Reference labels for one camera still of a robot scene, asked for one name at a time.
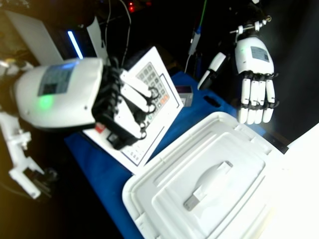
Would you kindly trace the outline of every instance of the glowing green led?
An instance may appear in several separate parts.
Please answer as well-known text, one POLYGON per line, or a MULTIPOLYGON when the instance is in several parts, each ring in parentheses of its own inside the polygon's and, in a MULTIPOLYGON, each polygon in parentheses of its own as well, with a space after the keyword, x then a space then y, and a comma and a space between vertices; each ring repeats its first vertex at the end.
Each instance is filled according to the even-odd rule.
POLYGON ((53 95, 41 96, 39 99, 39 107, 42 110, 47 110, 53 105, 53 95))

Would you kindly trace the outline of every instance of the blue tablecloth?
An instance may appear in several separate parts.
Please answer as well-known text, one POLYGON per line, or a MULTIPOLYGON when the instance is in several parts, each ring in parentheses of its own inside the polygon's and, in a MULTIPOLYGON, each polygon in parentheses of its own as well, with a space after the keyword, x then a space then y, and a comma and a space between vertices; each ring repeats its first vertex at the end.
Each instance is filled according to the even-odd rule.
MULTIPOLYGON (((181 110, 151 158, 212 112, 223 111, 236 116, 236 110, 212 91, 198 91, 197 83, 189 75, 179 72, 172 80, 175 85, 192 86, 192 106, 181 110), (209 104, 203 99, 204 96, 213 98, 220 107, 209 104)), ((260 135, 265 133, 257 125, 252 128, 260 135)), ((65 142, 123 237, 143 238, 122 201, 122 189, 132 175, 130 171, 78 133, 65 138, 65 142)))

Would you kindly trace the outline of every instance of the white robotic hand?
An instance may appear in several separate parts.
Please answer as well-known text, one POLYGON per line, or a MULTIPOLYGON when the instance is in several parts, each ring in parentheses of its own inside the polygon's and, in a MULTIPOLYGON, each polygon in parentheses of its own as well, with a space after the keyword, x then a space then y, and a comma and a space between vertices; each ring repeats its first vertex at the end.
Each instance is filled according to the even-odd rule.
POLYGON ((268 123, 278 103, 271 79, 256 81, 244 78, 238 121, 247 124, 268 123))

